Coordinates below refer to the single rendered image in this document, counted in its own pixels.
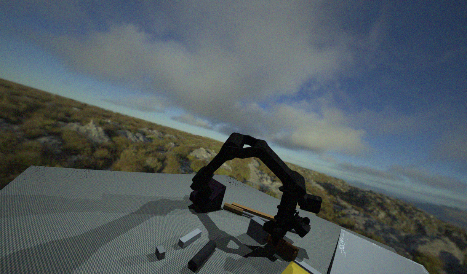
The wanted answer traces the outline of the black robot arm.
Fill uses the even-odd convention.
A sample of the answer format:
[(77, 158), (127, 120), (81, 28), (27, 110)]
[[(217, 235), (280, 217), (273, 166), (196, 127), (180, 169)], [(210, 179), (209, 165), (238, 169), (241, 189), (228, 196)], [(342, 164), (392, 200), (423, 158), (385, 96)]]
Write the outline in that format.
[[(244, 145), (251, 147), (243, 148)], [(291, 170), (284, 161), (268, 146), (262, 139), (253, 138), (250, 135), (241, 135), (233, 132), (226, 140), (219, 153), (207, 165), (199, 169), (198, 173), (192, 178), (193, 190), (198, 191), (198, 196), (204, 200), (214, 191), (208, 183), (214, 176), (214, 172), (227, 160), (234, 158), (260, 158), (260, 160), (281, 180), (283, 186), (279, 190), (283, 192), (281, 202), (285, 207), (295, 209), (296, 205), (301, 210), (306, 210), (318, 214), (321, 208), (322, 199), (320, 196), (314, 196), (306, 193), (305, 178)], [(288, 227), (292, 228), (304, 237), (310, 231), (308, 217), (300, 217), (299, 212), (292, 217)]]

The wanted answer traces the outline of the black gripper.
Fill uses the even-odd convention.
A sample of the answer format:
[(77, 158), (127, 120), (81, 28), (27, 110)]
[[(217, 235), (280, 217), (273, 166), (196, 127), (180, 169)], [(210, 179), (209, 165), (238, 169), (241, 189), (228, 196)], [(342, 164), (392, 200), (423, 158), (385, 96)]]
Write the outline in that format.
[(280, 238), (283, 238), (287, 231), (290, 231), (292, 228), (289, 228), (287, 225), (296, 213), (296, 209), (291, 209), (285, 207), (282, 204), (277, 206), (278, 213), (274, 217), (276, 222), (273, 220), (267, 221), (263, 225), (263, 229), (268, 232), (272, 237), (272, 245), (276, 246)]

